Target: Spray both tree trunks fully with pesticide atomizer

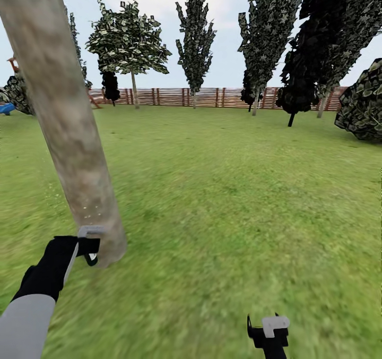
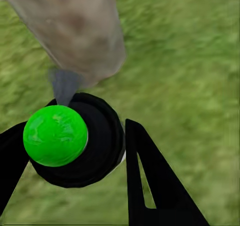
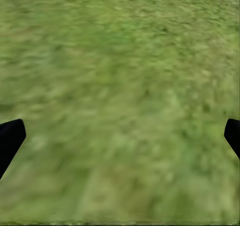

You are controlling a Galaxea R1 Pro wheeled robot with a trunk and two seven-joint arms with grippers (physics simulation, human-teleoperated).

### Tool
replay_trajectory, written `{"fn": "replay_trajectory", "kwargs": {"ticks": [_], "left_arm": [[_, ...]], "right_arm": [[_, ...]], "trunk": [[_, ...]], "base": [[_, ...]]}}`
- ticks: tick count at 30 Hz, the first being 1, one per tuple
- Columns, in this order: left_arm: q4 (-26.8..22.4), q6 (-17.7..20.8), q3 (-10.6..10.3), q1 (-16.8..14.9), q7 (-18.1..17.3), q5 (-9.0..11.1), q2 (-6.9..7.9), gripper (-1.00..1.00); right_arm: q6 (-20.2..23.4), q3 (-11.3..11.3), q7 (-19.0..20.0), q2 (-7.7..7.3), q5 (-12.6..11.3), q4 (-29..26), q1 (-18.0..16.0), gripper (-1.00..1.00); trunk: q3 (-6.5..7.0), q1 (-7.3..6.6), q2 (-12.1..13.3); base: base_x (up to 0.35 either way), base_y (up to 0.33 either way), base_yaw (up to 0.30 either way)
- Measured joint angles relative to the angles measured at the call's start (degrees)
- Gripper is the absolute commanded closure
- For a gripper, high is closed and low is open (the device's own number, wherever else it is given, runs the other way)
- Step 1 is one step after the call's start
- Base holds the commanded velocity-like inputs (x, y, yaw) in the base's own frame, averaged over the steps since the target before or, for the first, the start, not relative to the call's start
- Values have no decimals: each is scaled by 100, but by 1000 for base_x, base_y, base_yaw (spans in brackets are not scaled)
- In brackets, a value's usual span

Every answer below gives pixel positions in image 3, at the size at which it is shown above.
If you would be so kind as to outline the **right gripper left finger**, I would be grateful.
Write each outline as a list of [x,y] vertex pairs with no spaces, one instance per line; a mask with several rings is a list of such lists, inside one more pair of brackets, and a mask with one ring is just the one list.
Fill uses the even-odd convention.
[[0,124],[0,179],[26,138],[22,119]]

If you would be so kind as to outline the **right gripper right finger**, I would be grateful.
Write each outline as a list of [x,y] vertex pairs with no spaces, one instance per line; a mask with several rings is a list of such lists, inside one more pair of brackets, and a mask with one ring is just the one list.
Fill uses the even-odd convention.
[[225,127],[224,136],[240,159],[240,121],[229,119]]

